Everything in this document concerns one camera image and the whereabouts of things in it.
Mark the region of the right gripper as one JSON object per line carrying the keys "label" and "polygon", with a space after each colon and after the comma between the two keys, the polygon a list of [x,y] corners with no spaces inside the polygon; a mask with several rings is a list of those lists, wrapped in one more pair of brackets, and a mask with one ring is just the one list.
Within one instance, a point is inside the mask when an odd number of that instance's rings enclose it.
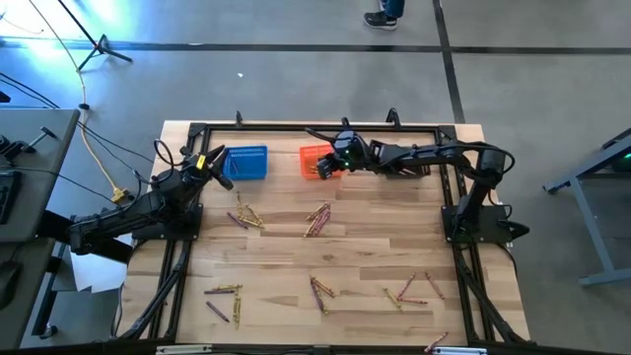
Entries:
{"label": "right gripper", "polygon": [[318,160],[320,179],[338,178],[340,171],[366,170],[369,165],[369,147],[362,140],[337,140],[332,144],[333,155]]}

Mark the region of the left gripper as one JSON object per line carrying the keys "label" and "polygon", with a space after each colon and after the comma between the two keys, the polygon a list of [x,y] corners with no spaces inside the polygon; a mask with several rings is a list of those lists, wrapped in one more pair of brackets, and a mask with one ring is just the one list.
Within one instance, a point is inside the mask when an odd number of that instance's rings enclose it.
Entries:
{"label": "left gripper", "polygon": [[215,180],[226,190],[232,190],[232,181],[223,173],[226,160],[226,147],[220,145],[206,154],[185,155],[179,174],[185,190],[201,189],[208,181]]}

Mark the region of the blue plastic basket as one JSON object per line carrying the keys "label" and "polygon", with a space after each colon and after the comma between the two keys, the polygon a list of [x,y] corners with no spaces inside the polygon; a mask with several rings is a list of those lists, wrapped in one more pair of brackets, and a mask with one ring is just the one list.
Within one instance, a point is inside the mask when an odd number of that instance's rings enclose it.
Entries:
{"label": "blue plastic basket", "polygon": [[[228,147],[223,173],[230,180],[265,179],[267,174],[267,147],[239,146]],[[234,174],[231,161],[235,160],[239,173]]]}

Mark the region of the orange plastic basket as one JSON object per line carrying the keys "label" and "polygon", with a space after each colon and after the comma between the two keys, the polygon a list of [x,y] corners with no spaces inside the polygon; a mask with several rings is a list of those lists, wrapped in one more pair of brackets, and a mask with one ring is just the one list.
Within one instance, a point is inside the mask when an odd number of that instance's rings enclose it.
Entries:
{"label": "orange plastic basket", "polygon": [[308,166],[316,166],[318,160],[333,151],[330,145],[302,146],[299,150],[301,175],[305,179],[319,179],[319,176],[310,175]]}

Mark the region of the person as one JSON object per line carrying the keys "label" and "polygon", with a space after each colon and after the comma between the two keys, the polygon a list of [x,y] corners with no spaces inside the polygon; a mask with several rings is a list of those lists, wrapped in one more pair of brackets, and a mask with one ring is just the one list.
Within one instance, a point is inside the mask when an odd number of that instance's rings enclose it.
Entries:
{"label": "person", "polygon": [[379,9],[366,12],[363,15],[364,23],[373,29],[394,31],[404,14],[405,3],[406,0],[378,0]]}

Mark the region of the white paper sheet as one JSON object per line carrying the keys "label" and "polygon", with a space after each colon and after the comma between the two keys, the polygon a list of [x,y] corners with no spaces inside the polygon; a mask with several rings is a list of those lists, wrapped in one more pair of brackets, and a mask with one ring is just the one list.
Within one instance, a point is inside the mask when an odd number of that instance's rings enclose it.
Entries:
{"label": "white paper sheet", "polygon": [[75,286],[93,294],[119,288],[126,276],[127,264],[95,254],[70,252]]}

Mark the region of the black tripod stand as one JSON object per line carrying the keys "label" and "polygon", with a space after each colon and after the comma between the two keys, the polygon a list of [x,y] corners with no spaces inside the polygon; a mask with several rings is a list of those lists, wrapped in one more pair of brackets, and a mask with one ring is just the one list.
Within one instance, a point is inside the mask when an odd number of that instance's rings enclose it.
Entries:
{"label": "black tripod stand", "polygon": [[63,8],[63,10],[68,14],[68,16],[72,19],[72,21],[75,23],[75,25],[79,28],[79,30],[81,31],[81,33],[84,35],[84,37],[89,41],[89,43],[92,45],[92,50],[91,52],[86,56],[86,58],[77,66],[77,70],[78,72],[81,72],[84,67],[86,66],[86,64],[93,59],[96,56],[99,55],[110,55],[113,56],[115,58],[124,60],[128,63],[132,63],[133,59],[131,57],[128,57],[126,55],[123,55],[117,51],[114,51],[110,48],[109,46],[109,41],[108,38],[105,34],[102,34],[100,36],[100,38],[98,40],[95,40],[90,34],[89,32],[86,30],[86,28],[80,23],[80,21],[77,19],[77,17],[70,11],[70,9],[65,5],[65,3],[63,2],[63,0],[56,0],[59,5]]}

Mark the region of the grey desk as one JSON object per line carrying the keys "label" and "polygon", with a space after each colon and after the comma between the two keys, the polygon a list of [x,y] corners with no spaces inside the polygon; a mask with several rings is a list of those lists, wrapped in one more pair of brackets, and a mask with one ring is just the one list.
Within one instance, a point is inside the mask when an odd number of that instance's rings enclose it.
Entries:
{"label": "grey desk", "polygon": [[7,222],[0,224],[0,244],[35,237],[79,117],[76,109],[0,109],[0,135],[34,149],[19,153],[9,166],[22,176]]}

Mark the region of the black metal beam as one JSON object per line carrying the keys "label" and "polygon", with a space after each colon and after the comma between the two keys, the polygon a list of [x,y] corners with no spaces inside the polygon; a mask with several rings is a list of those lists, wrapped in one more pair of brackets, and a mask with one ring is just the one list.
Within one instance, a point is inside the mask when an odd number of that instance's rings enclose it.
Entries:
{"label": "black metal beam", "polygon": [[81,221],[72,221],[50,211],[44,211],[35,230],[40,238],[52,238],[68,245],[78,255],[95,254],[127,264],[133,247],[118,241],[119,234],[111,231],[110,220],[93,215]]}

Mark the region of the white metal plate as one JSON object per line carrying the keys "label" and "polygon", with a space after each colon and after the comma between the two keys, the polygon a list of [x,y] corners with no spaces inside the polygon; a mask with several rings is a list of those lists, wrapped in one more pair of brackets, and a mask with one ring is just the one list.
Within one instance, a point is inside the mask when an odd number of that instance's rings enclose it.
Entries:
{"label": "white metal plate", "polygon": [[436,347],[432,355],[488,355],[487,349],[471,347]]}
{"label": "white metal plate", "polygon": [[155,355],[200,355],[210,354],[213,347],[206,344],[176,344],[156,348]]}

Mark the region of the black desk clamp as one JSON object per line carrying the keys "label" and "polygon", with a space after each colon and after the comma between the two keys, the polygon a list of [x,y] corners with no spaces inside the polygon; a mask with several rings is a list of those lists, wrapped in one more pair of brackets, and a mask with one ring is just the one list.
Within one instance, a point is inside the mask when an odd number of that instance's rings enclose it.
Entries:
{"label": "black desk clamp", "polygon": [[47,127],[42,126],[40,130],[41,133],[39,134],[39,136],[29,143],[20,140],[11,141],[4,135],[0,134],[0,157],[6,160],[12,160],[21,153],[34,153],[35,145],[43,140],[45,137],[57,139],[57,135],[49,130]]}

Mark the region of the black keyboard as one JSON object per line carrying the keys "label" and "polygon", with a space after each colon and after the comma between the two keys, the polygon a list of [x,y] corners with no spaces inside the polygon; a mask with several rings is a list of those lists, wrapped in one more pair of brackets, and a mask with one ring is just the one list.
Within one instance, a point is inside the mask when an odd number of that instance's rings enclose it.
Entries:
{"label": "black keyboard", "polygon": [[22,177],[20,172],[14,170],[0,171],[0,225],[5,225],[9,220],[21,189]]}

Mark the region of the dark desk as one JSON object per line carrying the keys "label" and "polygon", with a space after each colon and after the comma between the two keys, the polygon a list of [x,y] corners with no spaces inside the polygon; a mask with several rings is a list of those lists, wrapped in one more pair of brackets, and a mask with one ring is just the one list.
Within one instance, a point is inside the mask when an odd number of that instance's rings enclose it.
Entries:
{"label": "dark desk", "polygon": [[11,260],[22,265],[12,300],[0,308],[0,350],[20,346],[54,245],[51,239],[0,244],[0,264]]}

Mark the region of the black computer mouse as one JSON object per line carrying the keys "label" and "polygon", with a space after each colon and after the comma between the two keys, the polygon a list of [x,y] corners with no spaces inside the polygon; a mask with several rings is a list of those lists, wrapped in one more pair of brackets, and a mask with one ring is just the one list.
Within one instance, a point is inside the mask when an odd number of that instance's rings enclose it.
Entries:
{"label": "black computer mouse", "polygon": [[6,308],[13,300],[23,266],[13,260],[0,264],[0,310]]}

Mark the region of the black metal table frame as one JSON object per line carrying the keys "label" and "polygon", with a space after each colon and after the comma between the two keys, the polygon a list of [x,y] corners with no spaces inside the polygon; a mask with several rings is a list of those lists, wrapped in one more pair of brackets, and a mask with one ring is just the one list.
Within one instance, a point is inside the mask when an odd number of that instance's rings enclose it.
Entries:
{"label": "black metal table frame", "polygon": [[[305,179],[299,150],[316,142],[302,127],[279,123],[263,129],[246,125],[210,133],[212,145],[265,145],[268,173],[262,180],[243,180],[232,190],[209,183],[201,195],[201,232],[181,295],[175,329],[178,343],[423,345],[440,336],[462,344],[462,310],[470,307],[476,330],[481,310],[472,293],[461,293],[453,252],[447,243],[440,210],[457,198],[459,178],[450,167],[433,168],[428,177],[392,180],[371,173],[343,174],[329,180]],[[245,230],[226,214],[238,217],[237,191],[244,216],[246,204],[260,216],[262,228]],[[316,237],[303,235],[306,218],[329,202],[329,221]],[[425,277],[430,272],[444,293],[441,300]],[[428,305],[400,303],[396,297],[412,272],[416,277],[403,298]],[[310,278],[330,287],[321,291],[328,309],[317,307]],[[243,284],[241,325],[233,323],[234,294],[205,295],[220,285]],[[213,303],[229,319],[218,318]]]}

